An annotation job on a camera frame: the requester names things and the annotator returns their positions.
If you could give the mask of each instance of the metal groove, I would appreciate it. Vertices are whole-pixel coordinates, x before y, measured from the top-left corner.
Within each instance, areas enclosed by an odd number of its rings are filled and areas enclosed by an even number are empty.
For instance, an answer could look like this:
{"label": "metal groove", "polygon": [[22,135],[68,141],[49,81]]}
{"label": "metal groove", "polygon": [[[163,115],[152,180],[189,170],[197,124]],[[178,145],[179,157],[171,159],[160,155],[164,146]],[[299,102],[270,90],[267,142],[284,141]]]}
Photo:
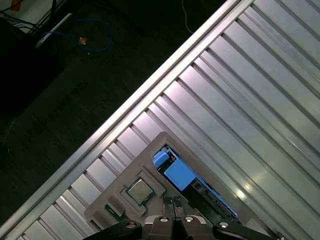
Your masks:
{"label": "metal groove", "polygon": [[[174,103],[169,103],[170,101],[165,100],[166,103],[168,103],[171,107],[174,106]],[[181,129],[181,131],[183,132],[183,134],[185,134],[186,136],[188,136],[192,141],[194,141],[197,145],[198,148],[200,148],[207,156],[210,157],[210,159],[212,161],[215,162],[215,164],[217,164],[222,170],[223,172],[230,178],[232,179],[235,183],[237,183],[238,181],[236,179],[234,179],[234,177],[229,173],[229,171],[227,169],[225,169],[218,160],[215,159],[215,157],[212,157],[212,154],[210,152],[207,151],[207,149],[204,147],[203,144],[198,144],[198,142],[196,141],[196,139],[194,138],[195,136],[193,134],[190,134],[189,130],[184,129],[179,121],[175,121],[175,118],[173,118],[159,103],[157,103],[157,101],[154,103],[154,105],[164,114],[166,115],[167,118],[169,118],[172,121],[173,125],[176,125],[177,127],[179,127],[179,129]],[[205,143],[207,143],[210,147],[214,148],[217,153],[219,155],[221,155],[222,159],[226,159],[227,162],[229,162],[231,165],[233,165],[233,167],[238,171],[238,173],[245,179],[245,181],[247,182],[247,184],[252,188],[255,189],[259,194],[261,194],[261,196],[263,196],[263,198],[265,198],[266,200],[270,200],[272,202],[272,205],[277,208],[277,210],[279,212],[283,212],[283,210],[281,209],[280,206],[278,206],[272,199],[270,199],[270,197],[262,190],[260,189],[259,186],[257,186],[257,184],[255,182],[252,181],[252,179],[232,160],[229,158],[229,156],[219,147],[217,146],[201,129],[199,129],[199,127],[184,113],[179,113],[179,115],[181,115],[181,119],[183,119],[183,121],[188,122],[188,124],[191,126],[190,128],[195,130],[198,134],[201,135],[201,138],[203,138],[203,141]],[[168,128],[168,123],[163,123],[163,125],[166,126],[166,128]],[[274,218],[274,216],[272,216],[272,214],[269,214],[269,211],[267,209],[265,209],[262,205],[260,205],[259,202],[257,202],[255,200],[255,198],[251,195],[250,192],[248,192],[246,189],[243,188],[242,185],[237,184],[237,187],[239,189],[241,189],[242,192],[246,193],[246,195],[248,195],[265,213],[268,214],[268,216],[276,222],[277,225],[282,226],[281,222],[279,222],[276,218]],[[299,226],[286,212],[283,212],[285,214],[285,216],[294,224],[296,224],[297,226]]]}
{"label": "metal groove", "polygon": [[168,128],[168,126],[166,126],[158,117],[157,115],[154,114],[153,111],[151,111],[149,108],[146,111],[146,114],[156,123],[158,124],[163,131],[167,132],[168,134],[170,134],[171,136],[175,136],[175,134]]}
{"label": "metal groove", "polygon": [[114,143],[121,149],[122,152],[124,152],[125,155],[127,155],[130,158],[131,161],[133,161],[136,158],[120,141],[117,140]]}
{"label": "metal groove", "polygon": [[260,65],[258,65],[245,51],[243,51],[231,38],[222,34],[222,38],[239,52],[255,69],[259,71],[278,91],[280,91],[298,110],[300,110],[319,130],[318,120],[305,109],[289,92],[287,92],[276,80],[274,80]]}
{"label": "metal groove", "polygon": [[110,171],[111,171],[114,175],[116,175],[116,176],[119,176],[119,175],[120,175],[120,172],[119,172],[117,169],[115,169],[115,167],[112,166],[112,164],[110,164],[109,161],[108,161],[104,156],[99,157],[99,159],[101,160],[101,162],[103,162],[104,165],[106,165],[106,167],[107,167],[108,169],[110,169]]}
{"label": "metal groove", "polygon": [[264,47],[275,59],[277,59],[284,68],[294,75],[313,95],[320,100],[320,92],[314,88],[307,79],[304,79],[296,70],[293,69],[283,58],[281,58],[263,39],[261,39],[253,30],[251,30],[240,18],[236,21],[251,37],[253,37],[261,46]]}
{"label": "metal groove", "polygon": [[87,237],[86,233],[69,217],[69,215],[57,203],[53,204],[55,209],[71,224],[71,226],[82,235],[83,238]]}
{"label": "metal groove", "polygon": [[72,188],[72,186],[68,188],[68,190],[85,208],[89,207],[89,204]]}
{"label": "metal groove", "polygon": [[320,3],[318,5],[313,2],[313,0],[304,0],[306,1],[313,9],[315,9],[320,14]]}
{"label": "metal groove", "polygon": [[27,235],[22,235],[21,236],[21,238],[22,238],[22,240],[32,240],[32,239],[30,239],[30,238],[28,238],[28,236]]}
{"label": "metal groove", "polygon": [[320,41],[320,36],[308,26],[298,15],[294,13],[284,2],[281,0],[274,0],[281,8],[283,8],[291,17],[293,17],[303,28],[305,28],[315,39]]}
{"label": "metal groove", "polygon": [[60,240],[57,234],[43,221],[41,218],[38,219],[38,223],[53,237],[55,240]]}
{"label": "metal groove", "polygon": [[237,132],[235,132],[213,109],[211,109],[199,96],[196,95],[196,93],[193,92],[192,89],[190,89],[186,84],[184,84],[182,81],[178,81],[180,86],[182,86],[188,93],[192,93],[192,96],[197,100],[197,102],[200,103],[200,105],[206,109],[208,113],[212,117],[215,118],[215,120],[223,126],[227,132],[229,132],[260,164],[263,166],[267,171],[275,177],[291,194],[293,194],[297,199],[299,199],[300,203],[305,204],[309,207],[311,212],[315,212],[315,217],[319,219],[320,221],[320,214],[305,200],[303,199],[300,194],[297,193],[293,187],[289,183],[287,183],[286,180],[284,180],[244,139],[241,138],[241,136],[238,135]]}
{"label": "metal groove", "polygon": [[150,140],[134,124],[132,124],[130,128],[139,138],[142,139],[142,141],[144,141],[145,144],[148,145],[150,143]]}
{"label": "metal groove", "polygon": [[89,172],[85,171],[83,175],[86,176],[86,178],[100,191],[103,192],[105,189],[98,183],[94,176],[92,176]]}
{"label": "metal groove", "polygon": [[308,59],[318,70],[320,70],[320,64],[311,55],[307,53],[298,43],[296,43],[288,34],[284,32],[277,24],[275,24],[257,5],[254,3],[251,8],[260,15],[267,23],[269,23],[279,34],[283,36],[292,46],[294,46],[300,54],[302,54],[306,59]]}
{"label": "metal groove", "polygon": [[258,122],[256,122],[235,100],[233,100],[217,83],[215,83],[214,80],[210,76],[208,76],[199,66],[197,66],[196,63],[194,64],[193,68],[213,88],[215,88],[226,99],[226,101],[228,101],[239,112],[239,114],[243,115],[246,119],[248,119],[248,121],[258,130],[259,133],[261,133],[266,139],[268,139],[276,149],[278,149],[280,152],[282,152],[286,156],[286,159],[288,159],[292,164],[294,164],[295,167],[299,167],[299,168],[302,167],[301,170],[303,171],[305,176],[310,181],[312,181],[317,186],[317,188],[320,190],[320,183],[318,181],[316,181],[314,179],[314,177],[303,168],[303,165],[301,166],[281,145],[279,145],[278,142],[276,142],[274,140],[274,138]]}
{"label": "metal groove", "polygon": [[304,144],[306,144],[312,151],[320,157],[320,151],[318,151],[313,145],[309,143],[308,140],[306,140],[293,126],[291,126],[290,123],[287,122],[287,120],[280,115],[266,100],[260,96],[256,90],[254,90],[239,74],[237,74],[222,58],[220,58],[213,50],[210,48],[207,49],[207,52],[215,59],[217,60],[225,69],[227,69],[239,82],[248,89],[263,105],[266,106],[266,108],[273,113],[273,115],[276,116],[279,121],[282,122],[294,135],[296,135],[298,138],[300,138]]}

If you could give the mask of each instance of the dark floor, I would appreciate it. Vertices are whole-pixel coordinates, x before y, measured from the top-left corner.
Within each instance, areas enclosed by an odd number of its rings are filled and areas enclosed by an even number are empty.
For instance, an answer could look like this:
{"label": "dark floor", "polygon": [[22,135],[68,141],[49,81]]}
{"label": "dark floor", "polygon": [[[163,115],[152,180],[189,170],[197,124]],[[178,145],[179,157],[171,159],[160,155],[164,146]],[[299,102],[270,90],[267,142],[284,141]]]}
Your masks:
{"label": "dark floor", "polygon": [[[3,146],[9,152],[0,168],[0,224],[191,35],[180,0],[110,2],[143,32],[116,12],[84,3],[73,17],[108,22],[109,49],[88,54],[60,36],[44,44],[43,50],[57,56],[64,71],[14,119],[7,135]],[[222,2],[184,0],[189,28],[196,30]],[[103,48],[109,37],[96,22],[65,24],[59,31],[87,37],[92,48]],[[12,121],[0,118],[1,144]]]}

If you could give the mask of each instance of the small object on floor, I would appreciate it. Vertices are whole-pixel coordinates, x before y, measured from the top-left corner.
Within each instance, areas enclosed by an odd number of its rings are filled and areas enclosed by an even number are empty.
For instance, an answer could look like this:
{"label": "small object on floor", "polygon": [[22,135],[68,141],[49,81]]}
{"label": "small object on floor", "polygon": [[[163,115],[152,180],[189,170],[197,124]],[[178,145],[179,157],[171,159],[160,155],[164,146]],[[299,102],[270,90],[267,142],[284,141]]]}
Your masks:
{"label": "small object on floor", "polygon": [[87,43],[87,38],[86,37],[79,37],[79,44],[82,46],[85,46]]}

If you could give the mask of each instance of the black cable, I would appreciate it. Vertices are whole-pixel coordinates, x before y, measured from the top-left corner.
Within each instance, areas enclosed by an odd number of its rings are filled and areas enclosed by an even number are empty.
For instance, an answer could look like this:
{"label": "black cable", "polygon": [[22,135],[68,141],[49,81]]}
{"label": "black cable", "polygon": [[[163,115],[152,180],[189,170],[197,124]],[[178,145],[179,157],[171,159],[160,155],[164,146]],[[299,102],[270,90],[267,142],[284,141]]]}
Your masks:
{"label": "black cable", "polygon": [[10,7],[7,7],[7,8],[5,8],[5,9],[3,9],[3,10],[0,10],[0,13],[2,14],[2,13],[4,13],[5,11],[7,11],[7,10],[9,10],[9,9],[13,9],[14,7],[16,7],[16,6],[18,6],[19,4],[21,4],[23,1],[24,1],[24,0],[20,0],[20,1],[17,2],[16,4],[14,4],[14,5],[10,6]]}
{"label": "black cable", "polygon": [[29,25],[35,25],[34,23],[32,22],[29,22],[29,21],[25,21],[25,20],[21,20],[19,18],[16,18],[14,16],[10,16],[9,14],[5,13],[5,12],[2,12],[3,15],[5,15],[7,18],[10,18],[10,19],[13,19],[13,20],[16,20],[18,21],[19,23],[23,23],[23,24],[29,24]]}
{"label": "black cable", "polygon": [[33,31],[34,29],[32,27],[28,27],[28,26],[18,26],[18,29],[30,29],[31,31]]}

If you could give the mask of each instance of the blue tab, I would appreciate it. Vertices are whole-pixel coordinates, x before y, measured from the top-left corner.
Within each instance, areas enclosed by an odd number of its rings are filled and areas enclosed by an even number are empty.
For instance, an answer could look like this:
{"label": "blue tab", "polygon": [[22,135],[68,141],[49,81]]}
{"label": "blue tab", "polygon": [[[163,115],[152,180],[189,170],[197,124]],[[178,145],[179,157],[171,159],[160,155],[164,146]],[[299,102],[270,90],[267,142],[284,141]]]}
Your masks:
{"label": "blue tab", "polygon": [[165,151],[159,151],[156,155],[154,155],[152,162],[157,169],[161,167],[161,165],[164,164],[169,158],[169,155]]}
{"label": "blue tab", "polygon": [[164,171],[164,175],[180,190],[183,191],[195,178],[195,174],[180,159],[176,159]]}

